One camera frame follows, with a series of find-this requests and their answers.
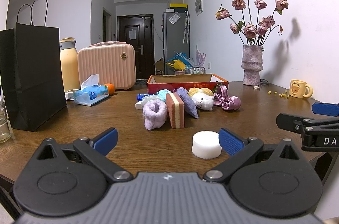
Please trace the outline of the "purple knit pouch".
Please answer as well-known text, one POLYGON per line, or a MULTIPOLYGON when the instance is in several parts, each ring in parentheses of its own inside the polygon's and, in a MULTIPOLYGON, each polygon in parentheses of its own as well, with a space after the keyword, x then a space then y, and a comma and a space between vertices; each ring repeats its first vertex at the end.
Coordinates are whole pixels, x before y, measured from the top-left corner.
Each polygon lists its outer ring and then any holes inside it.
POLYGON ((188 91, 183 87, 179 87, 176 90, 176 93, 178 94, 178 96, 181 98, 181 100, 184 103, 185 112, 188 113, 190 116, 198 119, 199 115, 196 109, 196 105, 194 101, 192 100, 192 98, 189 96, 188 91))

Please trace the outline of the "lilac fluffy scrunchie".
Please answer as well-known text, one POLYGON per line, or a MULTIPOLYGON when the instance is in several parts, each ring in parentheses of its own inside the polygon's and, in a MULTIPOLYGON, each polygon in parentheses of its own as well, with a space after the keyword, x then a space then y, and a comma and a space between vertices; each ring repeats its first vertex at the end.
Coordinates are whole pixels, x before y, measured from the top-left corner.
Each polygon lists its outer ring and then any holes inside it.
POLYGON ((143 107, 144 126, 148 131, 161 128, 167 120, 168 107, 161 100, 151 100, 143 107))

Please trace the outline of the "pink yellow layered sponge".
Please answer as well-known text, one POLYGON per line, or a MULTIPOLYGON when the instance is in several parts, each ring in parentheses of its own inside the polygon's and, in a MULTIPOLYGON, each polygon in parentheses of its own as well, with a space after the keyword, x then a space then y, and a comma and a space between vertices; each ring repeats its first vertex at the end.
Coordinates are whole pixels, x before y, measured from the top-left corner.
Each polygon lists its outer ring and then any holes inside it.
POLYGON ((168 107, 169 119, 173 129, 185 127, 184 103, 177 93, 166 95, 166 105, 168 107))

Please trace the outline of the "light blue plush toy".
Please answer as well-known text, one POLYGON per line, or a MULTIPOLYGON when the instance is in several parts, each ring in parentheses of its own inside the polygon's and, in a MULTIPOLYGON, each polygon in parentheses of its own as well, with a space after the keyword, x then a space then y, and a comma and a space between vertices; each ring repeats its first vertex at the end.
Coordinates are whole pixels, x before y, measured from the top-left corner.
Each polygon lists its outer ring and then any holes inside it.
POLYGON ((171 91, 168 90, 168 89, 162 89, 162 90, 159 90, 156 95, 159 97, 159 99, 163 102, 166 102, 166 96, 167 94, 170 94, 171 91))

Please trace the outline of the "red cardboard box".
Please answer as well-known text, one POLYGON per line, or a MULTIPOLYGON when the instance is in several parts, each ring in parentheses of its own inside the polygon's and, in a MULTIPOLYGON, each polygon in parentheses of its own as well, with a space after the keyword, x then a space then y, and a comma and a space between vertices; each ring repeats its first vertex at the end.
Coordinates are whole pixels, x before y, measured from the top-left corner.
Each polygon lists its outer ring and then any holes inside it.
POLYGON ((155 94, 163 89, 173 91, 179 87, 186 90, 206 87, 215 92, 218 85, 229 87, 229 82, 215 74, 151 75, 147 81, 147 91, 155 94))

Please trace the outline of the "yellow thermos jug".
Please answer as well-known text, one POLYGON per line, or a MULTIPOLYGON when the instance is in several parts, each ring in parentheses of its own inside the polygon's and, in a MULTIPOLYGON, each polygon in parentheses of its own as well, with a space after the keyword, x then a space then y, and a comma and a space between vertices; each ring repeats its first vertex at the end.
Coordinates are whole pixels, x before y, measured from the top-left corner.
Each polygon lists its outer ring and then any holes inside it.
POLYGON ((65 91, 80 89, 78 73, 78 53, 74 38, 60 40, 60 61, 63 86, 65 91))

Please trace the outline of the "white round sponge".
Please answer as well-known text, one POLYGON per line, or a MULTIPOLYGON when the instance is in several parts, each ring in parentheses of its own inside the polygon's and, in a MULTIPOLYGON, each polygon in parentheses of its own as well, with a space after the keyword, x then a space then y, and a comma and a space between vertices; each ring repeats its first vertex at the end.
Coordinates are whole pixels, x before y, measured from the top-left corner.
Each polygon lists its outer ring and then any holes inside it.
POLYGON ((222 148, 219 142, 219 134, 213 131, 200 131, 192 137, 192 153, 200 159, 217 158, 222 148))

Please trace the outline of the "orange fruit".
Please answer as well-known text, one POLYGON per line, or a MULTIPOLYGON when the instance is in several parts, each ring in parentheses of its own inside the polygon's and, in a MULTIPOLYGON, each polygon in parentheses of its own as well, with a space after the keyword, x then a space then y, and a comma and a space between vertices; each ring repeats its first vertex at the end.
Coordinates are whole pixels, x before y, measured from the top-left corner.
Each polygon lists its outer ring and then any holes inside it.
POLYGON ((104 86, 106 86, 109 95, 113 95, 115 93, 115 87, 112 83, 105 83, 104 86))

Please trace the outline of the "white yellow plush toy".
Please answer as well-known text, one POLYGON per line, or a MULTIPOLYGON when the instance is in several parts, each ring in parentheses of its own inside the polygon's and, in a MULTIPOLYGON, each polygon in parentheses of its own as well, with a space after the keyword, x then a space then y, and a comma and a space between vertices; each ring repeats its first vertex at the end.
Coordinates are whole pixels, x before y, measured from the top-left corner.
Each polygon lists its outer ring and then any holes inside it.
POLYGON ((214 94, 210 89, 206 87, 192 87, 189 89, 188 94, 198 109, 205 111, 213 110, 214 94))

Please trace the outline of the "pink ribbed suitcase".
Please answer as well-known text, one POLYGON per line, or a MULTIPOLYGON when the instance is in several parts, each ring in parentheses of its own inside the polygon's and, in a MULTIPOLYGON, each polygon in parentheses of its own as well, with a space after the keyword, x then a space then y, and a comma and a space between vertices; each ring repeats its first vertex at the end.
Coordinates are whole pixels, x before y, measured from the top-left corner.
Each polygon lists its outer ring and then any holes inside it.
POLYGON ((126 42, 101 42, 78 52, 80 83, 99 75, 99 83, 111 83, 117 90, 130 89, 136 83, 135 49, 126 42))

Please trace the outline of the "black paper shopping bag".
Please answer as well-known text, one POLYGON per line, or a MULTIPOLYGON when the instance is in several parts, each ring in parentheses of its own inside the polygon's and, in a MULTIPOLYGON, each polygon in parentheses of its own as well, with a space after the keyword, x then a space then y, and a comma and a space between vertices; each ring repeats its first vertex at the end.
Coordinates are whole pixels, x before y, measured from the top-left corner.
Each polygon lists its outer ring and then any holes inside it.
POLYGON ((35 131, 66 107, 59 28, 16 23, 1 31, 1 83, 14 129, 35 131))

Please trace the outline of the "clear plastic bag bundle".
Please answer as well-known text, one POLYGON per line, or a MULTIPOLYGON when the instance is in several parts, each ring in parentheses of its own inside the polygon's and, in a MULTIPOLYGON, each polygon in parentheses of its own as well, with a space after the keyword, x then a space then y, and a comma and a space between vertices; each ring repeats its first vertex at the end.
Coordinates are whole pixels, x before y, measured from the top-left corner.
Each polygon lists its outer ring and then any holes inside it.
POLYGON ((159 96, 156 94, 146 95, 142 99, 142 105, 145 106, 150 101, 158 101, 160 100, 159 96))

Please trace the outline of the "pink satin scrunchie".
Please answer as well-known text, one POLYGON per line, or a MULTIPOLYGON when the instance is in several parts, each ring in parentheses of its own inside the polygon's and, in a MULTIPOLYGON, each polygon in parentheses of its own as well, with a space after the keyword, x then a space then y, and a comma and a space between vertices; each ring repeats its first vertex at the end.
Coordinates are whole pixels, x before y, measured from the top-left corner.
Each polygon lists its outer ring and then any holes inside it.
POLYGON ((218 85, 214 93, 214 105, 225 111, 236 111, 241 107, 241 99, 237 96, 230 96, 225 85, 218 85))

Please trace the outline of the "dark entrance door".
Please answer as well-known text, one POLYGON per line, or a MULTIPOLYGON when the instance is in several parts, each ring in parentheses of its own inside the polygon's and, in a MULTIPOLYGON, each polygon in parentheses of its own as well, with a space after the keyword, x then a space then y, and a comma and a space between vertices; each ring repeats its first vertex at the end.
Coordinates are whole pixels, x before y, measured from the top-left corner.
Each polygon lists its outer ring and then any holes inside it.
POLYGON ((136 78, 148 79, 155 72, 153 14, 117 17, 118 40, 135 49, 136 78))

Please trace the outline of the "yellow box on fridge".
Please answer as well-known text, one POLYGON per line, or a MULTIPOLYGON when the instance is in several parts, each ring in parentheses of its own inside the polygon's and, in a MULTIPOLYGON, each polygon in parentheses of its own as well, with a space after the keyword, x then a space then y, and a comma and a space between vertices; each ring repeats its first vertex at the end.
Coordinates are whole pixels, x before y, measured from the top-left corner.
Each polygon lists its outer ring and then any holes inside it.
POLYGON ((179 13, 185 13, 185 11, 188 10, 188 5, 187 4, 182 4, 182 3, 170 3, 169 5, 170 9, 173 9, 174 12, 179 12, 179 13))

